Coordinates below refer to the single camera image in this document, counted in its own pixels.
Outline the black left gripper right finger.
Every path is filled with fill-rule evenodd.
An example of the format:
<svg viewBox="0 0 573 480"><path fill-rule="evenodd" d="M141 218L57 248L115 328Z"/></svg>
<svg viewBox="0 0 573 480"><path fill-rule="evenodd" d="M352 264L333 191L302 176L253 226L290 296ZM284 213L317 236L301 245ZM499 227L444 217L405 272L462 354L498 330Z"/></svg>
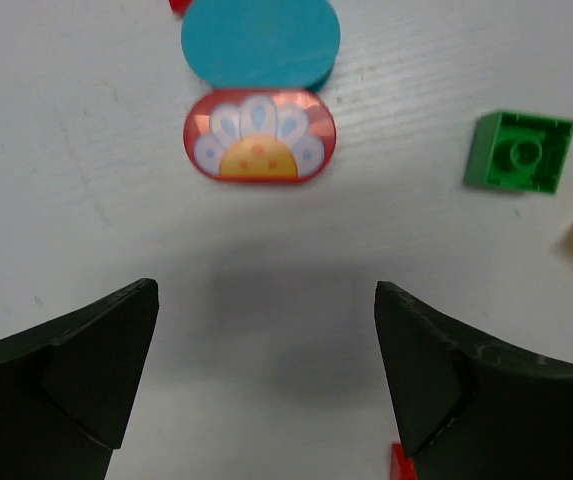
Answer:
<svg viewBox="0 0 573 480"><path fill-rule="evenodd" d="M390 282L375 326L421 479L573 479L573 364L449 317Z"/></svg>

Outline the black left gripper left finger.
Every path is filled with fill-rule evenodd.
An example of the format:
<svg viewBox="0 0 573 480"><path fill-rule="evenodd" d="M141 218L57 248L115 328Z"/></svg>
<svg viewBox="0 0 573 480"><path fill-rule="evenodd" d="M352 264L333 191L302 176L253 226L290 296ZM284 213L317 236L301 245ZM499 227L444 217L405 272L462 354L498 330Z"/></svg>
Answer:
<svg viewBox="0 0 573 480"><path fill-rule="evenodd" d="M0 340L0 479L105 478L158 310L143 278Z"/></svg>

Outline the red flower-print oval lego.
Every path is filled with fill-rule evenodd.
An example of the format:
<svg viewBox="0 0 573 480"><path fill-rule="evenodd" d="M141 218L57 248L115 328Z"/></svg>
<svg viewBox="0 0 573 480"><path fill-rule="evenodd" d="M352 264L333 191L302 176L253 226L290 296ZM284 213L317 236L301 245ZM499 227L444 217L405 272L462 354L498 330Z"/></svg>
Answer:
<svg viewBox="0 0 573 480"><path fill-rule="evenodd" d="M295 185L330 163L337 129L325 103L302 89L217 89L197 101L183 127L186 154L226 183Z"/></svg>

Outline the teal oval lego piece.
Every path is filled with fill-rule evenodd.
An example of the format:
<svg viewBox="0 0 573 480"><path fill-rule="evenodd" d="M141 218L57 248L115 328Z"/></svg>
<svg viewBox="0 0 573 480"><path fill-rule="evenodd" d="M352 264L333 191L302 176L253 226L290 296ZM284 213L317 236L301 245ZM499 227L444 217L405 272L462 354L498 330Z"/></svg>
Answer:
<svg viewBox="0 0 573 480"><path fill-rule="evenodd" d="M194 1L181 27L187 64L214 88L317 89L340 41L328 1Z"/></svg>

